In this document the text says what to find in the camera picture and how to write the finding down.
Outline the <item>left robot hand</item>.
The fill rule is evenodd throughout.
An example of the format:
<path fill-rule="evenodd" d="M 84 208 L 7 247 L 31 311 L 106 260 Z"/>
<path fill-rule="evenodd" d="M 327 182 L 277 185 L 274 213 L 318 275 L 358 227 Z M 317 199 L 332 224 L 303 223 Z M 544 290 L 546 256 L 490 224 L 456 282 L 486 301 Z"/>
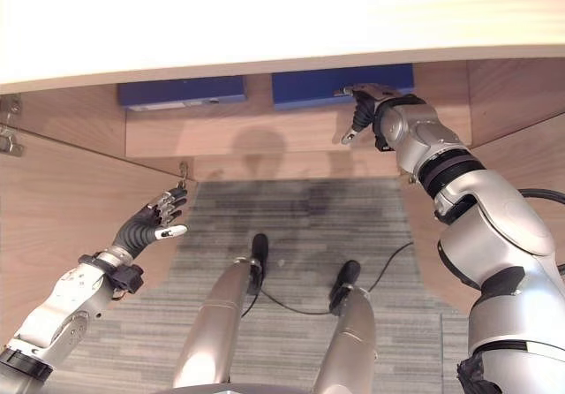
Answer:
<path fill-rule="evenodd" d="M 183 186 L 164 191 L 120 227 L 111 245 L 123 249 L 135 259 L 156 241 L 184 235 L 187 226 L 175 221 L 182 215 L 181 208 L 186 202 L 187 190 Z"/>

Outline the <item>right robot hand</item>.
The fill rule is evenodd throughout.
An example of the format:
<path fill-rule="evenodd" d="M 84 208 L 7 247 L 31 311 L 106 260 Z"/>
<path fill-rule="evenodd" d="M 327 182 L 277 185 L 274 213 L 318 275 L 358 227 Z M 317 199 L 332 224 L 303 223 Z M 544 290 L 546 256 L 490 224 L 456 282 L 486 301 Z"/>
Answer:
<path fill-rule="evenodd" d="M 374 83 L 343 87 L 335 92 L 335 96 L 339 95 L 350 96 L 356 101 L 352 124 L 341 138 L 341 143 L 350 144 L 359 133 L 371 126 L 375 136 L 375 147 L 381 152 L 393 150 L 380 129 L 384 112 L 395 106 L 426 103 L 414 94 L 404 95 L 392 87 Z"/>

